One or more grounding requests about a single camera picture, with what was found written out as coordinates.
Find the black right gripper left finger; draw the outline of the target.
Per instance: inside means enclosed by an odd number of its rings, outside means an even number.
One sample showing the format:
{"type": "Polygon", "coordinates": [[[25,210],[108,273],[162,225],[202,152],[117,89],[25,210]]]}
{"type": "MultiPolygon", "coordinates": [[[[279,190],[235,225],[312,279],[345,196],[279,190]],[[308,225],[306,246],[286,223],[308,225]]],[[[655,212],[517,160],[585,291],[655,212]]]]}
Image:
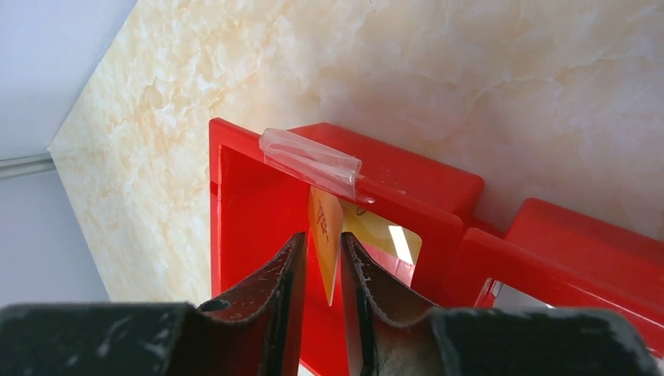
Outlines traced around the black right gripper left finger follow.
{"type": "Polygon", "coordinates": [[[213,323],[212,375],[297,374],[306,252],[305,233],[295,233],[266,264],[198,306],[213,323]]]}

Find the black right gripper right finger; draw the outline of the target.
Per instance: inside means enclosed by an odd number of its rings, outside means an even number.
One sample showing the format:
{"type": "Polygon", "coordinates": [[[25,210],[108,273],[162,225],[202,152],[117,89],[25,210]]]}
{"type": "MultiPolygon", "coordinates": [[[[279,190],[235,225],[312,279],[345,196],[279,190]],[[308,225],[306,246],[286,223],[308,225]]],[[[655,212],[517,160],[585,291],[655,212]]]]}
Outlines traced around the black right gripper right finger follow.
{"type": "Polygon", "coordinates": [[[349,374],[440,375],[438,305],[375,262],[354,234],[344,232],[340,246],[349,374]]]}

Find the gold VIP card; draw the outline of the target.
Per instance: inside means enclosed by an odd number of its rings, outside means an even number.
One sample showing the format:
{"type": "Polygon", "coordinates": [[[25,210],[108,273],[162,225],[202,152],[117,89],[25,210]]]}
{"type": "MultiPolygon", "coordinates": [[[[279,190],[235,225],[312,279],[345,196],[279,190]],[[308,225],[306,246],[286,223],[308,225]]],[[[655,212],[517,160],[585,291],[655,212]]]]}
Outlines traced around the gold VIP card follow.
{"type": "Polygon", "coordinates": [[[326,302],[328,306],[332,306],[344,220],[338,197],[310,186],[308,218],[326,302]]]}

